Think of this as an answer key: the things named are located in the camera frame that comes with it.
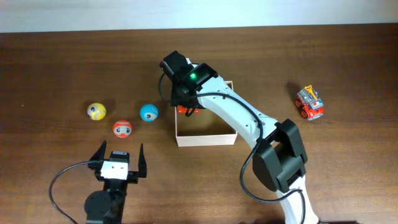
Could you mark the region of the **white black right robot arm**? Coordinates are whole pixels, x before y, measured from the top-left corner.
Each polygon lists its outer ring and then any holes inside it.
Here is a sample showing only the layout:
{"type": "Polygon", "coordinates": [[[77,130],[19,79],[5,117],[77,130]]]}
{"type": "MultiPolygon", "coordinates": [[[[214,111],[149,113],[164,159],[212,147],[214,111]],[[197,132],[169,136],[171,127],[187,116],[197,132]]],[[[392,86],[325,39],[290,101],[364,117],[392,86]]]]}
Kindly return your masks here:
{"type": "Polygon", "coordinates": [[[195,110],[210,110],[230,125],[251,148],[239,175],[246,194],[261,203],[280,203],[286,223],[319,223],[305,186],[308,161],[297,125],[271,118],[236,94],[205,63],[193,64],[178,51],[164,57],[159,64],[172,81],[170,104],[184,107],[185,115],[195,110]],[[244,183],[248,164],[260,183],[277,198],[263,199],[251,193],[244,183]]]}

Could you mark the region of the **red toy truck blue tracks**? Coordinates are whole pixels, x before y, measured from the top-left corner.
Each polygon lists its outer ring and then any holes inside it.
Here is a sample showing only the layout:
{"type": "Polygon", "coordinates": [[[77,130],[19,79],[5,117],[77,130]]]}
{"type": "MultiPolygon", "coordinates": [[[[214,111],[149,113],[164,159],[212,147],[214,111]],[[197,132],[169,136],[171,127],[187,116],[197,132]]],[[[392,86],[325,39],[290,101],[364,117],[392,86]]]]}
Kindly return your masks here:
{"type": "Polygon", "coordinates": [[[193,109],[193,108],[186,108],[182,105],[178,105],[177,107],[177,112],[180,114],[190,114],[190,113],[195,113],[198,114],[200,112],[200,110],[198,108],[193,109]]]}

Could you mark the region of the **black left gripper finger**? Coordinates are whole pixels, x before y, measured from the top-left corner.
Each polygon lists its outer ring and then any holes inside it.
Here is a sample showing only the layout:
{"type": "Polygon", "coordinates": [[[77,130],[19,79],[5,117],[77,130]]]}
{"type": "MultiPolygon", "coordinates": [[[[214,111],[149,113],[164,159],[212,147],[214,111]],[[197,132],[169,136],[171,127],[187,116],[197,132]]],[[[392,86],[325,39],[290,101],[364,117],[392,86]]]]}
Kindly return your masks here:
{"type": "Polygon", "coordinates": [[[104,140],[100,145],[99,149],[92,155],[92,157],[89,160],[90,163],[88,164],[89,169],[96,170],[102,166],[102,163],[104,161],[104,155],[106,152],[106,145],[107,142],[106,140],[104,140]]]}
{"type": "Polygon", "coordinates": [[[144,155],[144,145],[141,144],[139,151],[139,160],[138,160],[138,171],[135,172],[135,176],[137,178],[146,178],[147,177],[147,164],[144,155]]]}

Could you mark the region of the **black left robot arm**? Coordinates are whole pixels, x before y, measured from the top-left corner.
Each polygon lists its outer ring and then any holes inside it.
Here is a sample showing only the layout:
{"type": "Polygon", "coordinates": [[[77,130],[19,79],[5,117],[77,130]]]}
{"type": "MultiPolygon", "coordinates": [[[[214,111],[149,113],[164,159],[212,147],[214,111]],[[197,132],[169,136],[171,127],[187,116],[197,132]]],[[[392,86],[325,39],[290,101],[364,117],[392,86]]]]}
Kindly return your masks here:
{"type": "Polygon", "coordinates": [[[137,184],[140,178],[147,177],[147,164],[144,146],[140,146],[138,170],[129,170],[128,152],[112,151],[105,158],[107,142],[90,158],[88,168],[103,183],[103,189],[90,194],[85,200],[87,223],[121,223],[129,184],[137,184]]]}

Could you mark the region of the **red toy truck yellow ladder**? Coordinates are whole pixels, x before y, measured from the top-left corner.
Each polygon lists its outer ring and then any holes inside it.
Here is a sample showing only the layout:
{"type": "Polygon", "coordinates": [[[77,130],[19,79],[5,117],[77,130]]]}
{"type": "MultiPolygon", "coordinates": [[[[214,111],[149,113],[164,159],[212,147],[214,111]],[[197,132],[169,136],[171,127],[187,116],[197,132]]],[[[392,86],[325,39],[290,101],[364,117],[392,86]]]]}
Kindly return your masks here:
{"type": "Polygon", "coordinates": [[[305,86],[297,93],[295,105],[301,117],[309,121],[317,119],[324,114],[323,102],[312,85],[305,86]]]}

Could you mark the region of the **white cardboard box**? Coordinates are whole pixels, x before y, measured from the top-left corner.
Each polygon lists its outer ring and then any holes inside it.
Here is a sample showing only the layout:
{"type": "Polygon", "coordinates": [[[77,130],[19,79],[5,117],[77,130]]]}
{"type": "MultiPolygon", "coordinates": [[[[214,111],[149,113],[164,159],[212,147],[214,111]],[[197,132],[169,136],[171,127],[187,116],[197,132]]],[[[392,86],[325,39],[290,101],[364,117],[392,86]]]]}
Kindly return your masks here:
{"type": "Polygon", "coordinates": [[[182,105],[175,108],[175,137],[178,147],[233,145],[238,133],[217,114],[199,107],[192,113],[182,105]]]}

